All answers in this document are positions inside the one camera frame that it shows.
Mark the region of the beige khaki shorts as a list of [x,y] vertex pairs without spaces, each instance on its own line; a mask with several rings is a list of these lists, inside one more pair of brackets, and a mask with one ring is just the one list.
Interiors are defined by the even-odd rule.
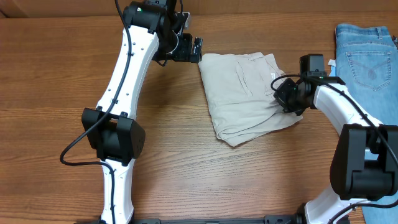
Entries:
[[285,113],[272,81],[284,72],[273,54],[205,54],[198,64],[216,137],[230,146],[288,128],[303,117]]

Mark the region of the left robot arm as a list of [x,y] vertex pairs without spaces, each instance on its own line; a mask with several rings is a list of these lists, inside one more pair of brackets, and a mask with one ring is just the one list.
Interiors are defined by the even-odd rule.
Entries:
[[132,173],[146,133],[137,104],[151,62],[199,63],[202,39],[186,32],[190,13],[181,1],[133,1],[124,8],[122,46],[108,87],[81,120],[103,168],[104,209],[98,223],[133,223]]

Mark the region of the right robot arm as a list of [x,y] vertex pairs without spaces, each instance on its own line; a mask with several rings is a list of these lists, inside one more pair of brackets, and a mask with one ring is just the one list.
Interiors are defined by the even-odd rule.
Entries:
[[344,81],[326,74],[323,55],[300,58],[300,72],[283,75],[274,98],[285,113],[320,110],[339,135],[330,186],[293,215],[269,215],[265,223],[349,223],[358,207],[392,208],[377,200],[397,193],[397,126],[382,124],[360,107]]

